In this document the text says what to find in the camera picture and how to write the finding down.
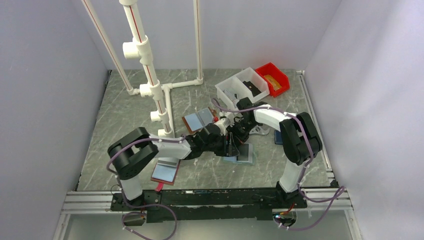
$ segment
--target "purple cable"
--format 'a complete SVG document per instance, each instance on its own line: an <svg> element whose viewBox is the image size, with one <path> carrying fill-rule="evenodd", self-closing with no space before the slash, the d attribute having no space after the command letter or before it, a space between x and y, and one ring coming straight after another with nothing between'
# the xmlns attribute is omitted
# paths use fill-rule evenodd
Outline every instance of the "purple cable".
<svg viewBox="0 0 424 240"><path fill-rule="evenodd" d="M124 151L128 150L129 148L131 148L132 146L134 146L134 145L136 145L136 144L140 144L140 143L147 142L147 141L158 141L158 142L159 142L159 141L162 141L162 142L166 142L166 143L179 143L180 141L184 141L185 139L186 139L186 136L185 136L185 135L183 135L180 139L176 139L176 140L170 140L170 139L160 139L160 138L144 138L144 139L136 140L136 141L133 141L133 142L131 142L130 144L126 145L124 148L122 148L121 150L119 150L117 153L115 153L115 155L113 155L113 156L110 158L110 160L107 162L107 164L106 164L106 169L107 169L109 172L111 172L111 173L113 173L113 174L115 174L115 175L116 175L116 180L117 180L118 185L119 185L119 187L120 187L120 189L121 189L121 192L122 192L122 199L123 199L123 202L124 202L124 203L125 203L128 207L133 208L133 209L142 209L142 208L148 208L148 207L162 207L162 208L167 209L167 210L168 210L168 211L172 214L173 219L175 220L175 225L174 225L173 231L172 231L172 233L171 233L168 237L164 238L163 240L168 240L168 239L172 238L172 236L173 236L173 235L175 234L175 232L177 231L177 222L178 222L178 220L177 220L177 215L175 214L175 212L174 212L171 208L169 208L168 206L165 206L165 205L163 205L163 204L156 204L156 203L155 203L155 204L147 204L147 205L142 205L142 206L134 206L134 205L131 205L131 204L129 203L128 199L127 199L127 196L125 196L124 189L122 188L121 180L120 180L120 178L118 177L118 173L117 173L116 171L114 171L114 170L112 170L112 169L111 169L111 164L115 161L115 159L117 159L117 157L118 157L120 154L122 154ZM122 216L122 226L123 226L123 229L125 229L125 230L127 230L127 231L129 231L129 232L131 232L131 233L133 233L133 234L135 234L135 235L137 235L137 236L139 236L140 238L145 239L145 240L152 240L151 238L148 238L148 237L146 237L146 236L144 236L144 235L141 235L141 234L140 234L140 233L138 233L137 231L134 231L134 230L132 230L131 228L129 228L129 227L127 227L127 226L125 226L125 223L124 223L125 218L126 218L126 217L128 217L129 215L135 215L135 214L144 215L144 213L141 213L141 212L135 212L135 211L132 211L132 212L129 212L129 213L125 214L124 216Z"/></svg>
<svg viewBox="0 0 424 240"><path fill-rule="evenodd" d="M314 160L314 153L312 152L311 144L309 143L309 140L306 137L307 135L306 135L305 129L304 129L301 121L296 116L294 116L294 115L292 115L292 114L290 114L288 112L286 112L286 114L285 114L285 112L283 110L281 110L279 108L276 108L276 107L272 107L272 106L270 106L270 107L267 107L267 106L257 106L257 107L252 107L252 108L248 108L248 109L243 109L243 110L230 110L230 109L223 108L220 105L220 103L218 102L218 100L216 98L212 98L211 102L212 102L213 105L215 105L215 107L219 108L223 112L244 113L244 112L248 112L248 111L252 111L252 110L268 109L268 110L274 110L274 111L280 112L280 113L282 113L284 115L287 115L288 117L294 119L297 122L297 124L300 127L300 131L302 132L302 135L305 136L304 137L304 140L305 140L306 147L307 147L307 149L309 151L309 155L310 155L310 159L305 163L302 171L300 172L299 179L297 180L297 189L298 189L299 193L302 195L302 197L304 197L305 199L307 199L307 200L309 200L311 202L314 202L314 203L324 203L324 202L328 202L328 201L330 201L330 202L328 204L327 209L324 211L324 213L321 215L321 217L316 222L314 222L312 225L307 226L307 227L288 228L288 229L291 230L291 231L304 231L304 230L309 230L309 229L315 227L318 223L320 223L320 221L328 213L331 205L333 204L333 201L335 199L337 199L338 197L340 197L340 195L342 195L342 193L345 191L345 187L344 186L339 187L337 189L337 191L334 193L333 197L330 197L330 198L327 198L327 199L322 199L322 200L315 200L315 199L312 199L310 197L307 197L305 195L305 193L301 190L300 182L303 179L303 177L305 176L306 168L308 167L309 164L311 164L312 160Z"/></svg>

